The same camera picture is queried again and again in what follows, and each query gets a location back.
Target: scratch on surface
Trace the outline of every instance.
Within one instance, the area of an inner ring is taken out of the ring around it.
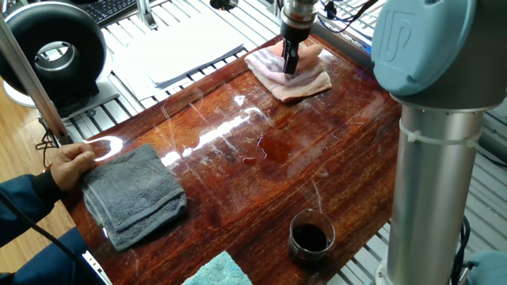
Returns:
[[[208,158],[207,157],[202,157],[200,159],[200,164],[202,164],[202,165],[208,165]]]
[[[168,143],[170,142],[170,141],[166,138],[166,135],[164,135],[164,132],[163,132],[163,131],[160,131],[160,130],[157,128],[157,126],[153,126],[153,128],[154,128],[156,131],[158,131],[158,132],[160,133],[160,135],[164,138],[164,141],[165,141],[165,142],[168,142]]]
[[[220,115],[224,116],[228,121],[231,120],[231,118],[226,113],[224,113],[221,108],[215,108],[215,112],[220,113]]]
[[[222,139],[225,141],[225,143],[231,148],[231,150],[233,152],[238,152],[238,150],[236,150],[236,148],[232,145],[232,143],[230,143],[224,136],[222,136]]]
[[[215,146],[215,144],[214,144],[214,143],[212,143],[212,150],[213,150],[213,152],[214,152],[216,155],[222,155],[222,154],[223,154],[223,152],[222,152],[221,150],[219,150],[219,149],[217,149],[217,148],[216,148],[216,146]]]
[[[328,176],[329,176],[329,174],[328,174],[327,170],[326,170],[326,169],[324,169],[324,168],[322,168],[322,167],[318,169],[317,174],[318,174],[320,177],[328,177]]]
[[[354,74],[354,79],[356,79],[358,82],[362,82],[363,81],[363,78],[361,78],[361,76],[359,76],[357,74]]]
[[[169,117],[169,114],[166,112],[166,104],[168,101],[164,103],[160,109],[162,110],[162,114],[167,118],[167,121],[169,122],[169,129],[171,131],[171,140],[173,141],[173,148],[176,150],[176,142],[174,141],[174,132],[173,132],[173,124],[171,123],[171,118]]]
[[[201,114],[201,113],[199,112],[199,110],[197,110],[197,108],[196,108],[196,107],[195,107],[192,103],[190,103],[190,107],[192,107],[192,109],[194,109],[194,111],[196,111],[196,112],[197,112],[197,114],[199,114],[199,116],[200,116],[200,117],[201,117],[201,118],[202,118],[202,119],[203,119],[206,123],[208,123],[208,124],[209,124],[209,121],[208,121],[208,120],[206,120],[206,118],[204,118],[203,114]]]
[[[333,138],[335,138],[338,142],[341,142],[341,139],[337,138],[337,137],[336,137],[336,135],[333,135],[333,134],[331,133],[331,136],[332,136]]]
[[[321,115],[321,112],[319,112],[319,111],[318,111],[318,110],[314,107],[314,105],[313,105],[312,103],[310,103],[310,102],[308,101],[308,104],[310,105],[310,108],[311,108],[312,110],[314,110],[317,114]]]
[[[198,181],[199,181],[202,185],[204,185],[204,186],[206,185],[206,184],[204,183],[204,181],[202,180],[202,178],[200,177],[200,175],[199,175],[199,173],[198,173],[198,172],[196,172],[196,171],[195,171],[194,169],[192,169],[192,168],[189,168],[189,170],[190,170],[190,172],[193,174],[193,176],[195,176],[195,177],[197,178],[197,180],[198,180]]]
[[[318,199],[318,210],[322,213],[322,200],[320,197],[320,193],[318,192],[317,185],[315,184],[315,181],[312,179],[311,183],[314,184],[315,192],[317,193],[317,199]]]
[[[323,163],[321,164],[321,166],[326,166],[327,162],[330,162],[331,160],[335,159],[338,155],[343,155],[343,153],[344,153],[344,152],[346,152],[346,151],[347,151],[350,147],[352,147],[352,146],[354,146],[355,144],[359,143],[359,142],[361,141],[361,139],[362,139],[365,135],[366,135],[366,133],[363,133],[363,134],[362,134],[362,135],[358,138],[358,140],[357,140],[357,141],[355,141],[352,145],[348,146],[348,147],[347,147],[346,149],[344,149],[343,151],[340,151],[339,153],[337,153],[337,154],[335,154],[335,155],[331,156],[329,159],[327,159],[325,162],[323,162]]]
[[[256,129],[262,131],[262,129],[260,129],[256,124],[250,122],[249,120],[246,121],[246,123],[250,126],[250,131],[253,132],[254,135],[256,135],[258,138],[261,137],[261,133],[257,133],[256,132]]]
[[[218,165],[218,170],[220,170],[221,173],[225,173],[222,169],[222,166]]]
[[[134,254],[135,258],[135,276],[139,276],[139,260],[137,259],[137,254],[135,254],[134,249],[130,249],[130,251]]]
[[[93,229],[93,224],[90,222],[90,217],[88,215],[85,215],[86,221],[88,222],[88,226],[90,229]]]

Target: liquid spill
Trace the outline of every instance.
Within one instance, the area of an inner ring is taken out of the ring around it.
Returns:
[[[255,162],[257,162],[256,158],[243,158],[243,163],[246,165],[255,165]]]
[[[257,146],[264,152],[264,159],[280,164],[288,160],[292,150],[287,143],[266,137],[261,137]]]

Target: white paper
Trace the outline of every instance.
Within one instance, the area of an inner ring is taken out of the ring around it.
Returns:
[[[200,15],[134,39],[114,58],[114,71],[142,100],[186,74],[240,51],[243,36],[214,15]]]

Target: red wood grain surface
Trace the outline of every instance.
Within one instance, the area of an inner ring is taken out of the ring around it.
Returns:
[[[181,284],[224,250],[253,284],[322,284],[390,218],[400,107],[329,44],[306,44],[325,46],[331,90],[283,104],[241,58],[94,138],[123,141],[112,158],[151,143],[188,197],[176,222],[123,252],[82,199],[66,202],[113,284]],[[288,257],[289,225],[320,207],[337,236],[307,272]]]

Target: pink cloth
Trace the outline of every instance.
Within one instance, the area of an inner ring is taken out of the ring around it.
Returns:
[[[283,72],[284,59],[279,56],[281,48],[283,43],[279,42],[245,57],[245,62],[255,77],[276,99],[287,102],[331,88],[326,65],[318,57],[322,46],[306,47],[300,44],[298,66],[291,78],[287,78]]]

